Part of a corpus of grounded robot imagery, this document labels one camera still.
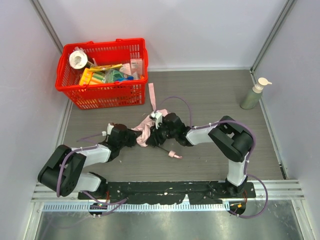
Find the pink folding umbrella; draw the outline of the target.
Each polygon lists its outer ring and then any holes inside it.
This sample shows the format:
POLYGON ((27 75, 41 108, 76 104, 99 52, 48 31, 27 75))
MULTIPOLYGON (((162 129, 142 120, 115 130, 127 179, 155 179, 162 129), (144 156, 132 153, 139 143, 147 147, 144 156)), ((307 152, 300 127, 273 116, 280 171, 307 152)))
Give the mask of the pink folding umbrella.
MULTIPOLYGON (((168 115, 169 112, 166 109, 157 110, 156 94, 155 94, 155 88, 153 83, 148 84, 148 91, 149 91, 150 103, 152 106, 152 112, 156 112, 156 111, 161 112, 162 118, 168 115)), ((132 128, 132 130, 141 132, 141 135, 136 139, 136 141, 138 145, 144 148, 148 146, 146 144, 146 141, 150 136, 150 128, 155 126, 155 122, 150 119, 150 114, 138 126, 132 128)))

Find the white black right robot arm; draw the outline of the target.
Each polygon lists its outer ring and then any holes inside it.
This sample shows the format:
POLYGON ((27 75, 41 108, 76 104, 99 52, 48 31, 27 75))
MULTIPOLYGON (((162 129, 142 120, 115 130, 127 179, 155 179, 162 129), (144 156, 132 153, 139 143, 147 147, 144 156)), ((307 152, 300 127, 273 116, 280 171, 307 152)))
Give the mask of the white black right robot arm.
POLYGON ((226 191, 232 197, 244 192, 248 180, 247 160, 256 146, 256 138, 244 124, 226 115, 207 125, 187 126, 173 112, 161 120, 152 114, 151 119, 155 125, 150 128, 147 145, 159 147, 168 139, 175 139, 184 147, 214 143, 228 159, 226 191))

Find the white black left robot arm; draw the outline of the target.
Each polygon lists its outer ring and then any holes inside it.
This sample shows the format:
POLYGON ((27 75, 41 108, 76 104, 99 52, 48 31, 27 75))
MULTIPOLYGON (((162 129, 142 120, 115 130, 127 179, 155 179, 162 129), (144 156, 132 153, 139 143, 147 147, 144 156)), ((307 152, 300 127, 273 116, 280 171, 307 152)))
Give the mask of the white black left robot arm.
POLYGON ((89 198, 103 197, 107 193, 107 180, 97 173, 83 173, 83 168, 113 161, 121 149, 135 146, 141 134, 123 124, 108 124, 107 130, 98 134, 104 141, 78 148, 61 144, 40 170, 37 180, 55 191, 57 197, 67 197, 74 191, 89 198))

